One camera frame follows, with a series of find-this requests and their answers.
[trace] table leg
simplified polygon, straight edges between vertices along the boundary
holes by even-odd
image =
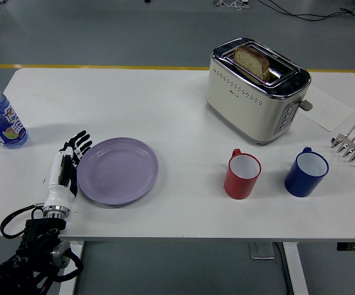
[[[294,295],[308,295],[305,275],[300,262],[298,243],[283,243]]]

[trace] red cup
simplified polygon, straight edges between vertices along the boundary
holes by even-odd
[[[247,198],[257,182],[261,170],[261,163],[257,158],[242,153],[240,149],[234,149],[224,182],[226,193],[238,200]]]

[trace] bread slice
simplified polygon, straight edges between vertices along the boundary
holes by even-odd
[[[269,61],[259,50],[240,46],[234,50],[233,60],[260,79],[269,82]]]

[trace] purple plate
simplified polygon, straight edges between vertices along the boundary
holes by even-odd
[[[121,205],[143,196],[158,175],[158,159],[145,143],[112,138],[86,152],[78,166],[78,183],[88,198]]]

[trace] paper sheet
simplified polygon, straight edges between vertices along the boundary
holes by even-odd
[[[307,90],[305,99],[313,108],[308,112],[299,109],[299,112],[328,131],[333,131],[354,112],[349,106],[312,85]]]

